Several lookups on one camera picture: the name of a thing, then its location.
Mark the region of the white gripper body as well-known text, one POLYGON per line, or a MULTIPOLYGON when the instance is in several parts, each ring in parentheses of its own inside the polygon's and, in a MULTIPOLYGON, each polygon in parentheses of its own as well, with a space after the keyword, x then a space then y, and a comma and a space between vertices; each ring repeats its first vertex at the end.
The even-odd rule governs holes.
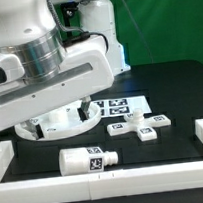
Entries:
POLYGON ((59 73, 38 84, 23 82, 18 57, 0 53, 7 81, 0 83, 0 131, 111 87, 114 75, 106 58, 105 40, 90 37, 63 53, 59 73))

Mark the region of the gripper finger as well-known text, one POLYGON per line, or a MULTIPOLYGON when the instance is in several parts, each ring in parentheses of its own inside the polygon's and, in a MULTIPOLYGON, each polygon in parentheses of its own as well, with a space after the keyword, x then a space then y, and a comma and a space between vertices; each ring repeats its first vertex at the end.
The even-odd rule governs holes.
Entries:
POLYGON ((20 124, 25 130, 31 133, 31 135, 36 139, 40 140, 44 137, 42 128, 40 125, 34 125, 30 120, 21 122, 20 124))
POLYGON ((89 107, 91 103, 91 98, 89 96, 82 98, 81 106, 77 109, 79 113, 80 120, 85 121, 89 119, 89 107))

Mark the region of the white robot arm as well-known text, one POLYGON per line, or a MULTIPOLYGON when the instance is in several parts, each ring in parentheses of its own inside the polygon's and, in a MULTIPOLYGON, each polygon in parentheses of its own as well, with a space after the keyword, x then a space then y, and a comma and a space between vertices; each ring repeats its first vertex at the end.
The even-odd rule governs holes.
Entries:
POLYGON ((62 40, 55 3, 105 0, 0 0, 0 131, 111 87, 104 34, 62 40))

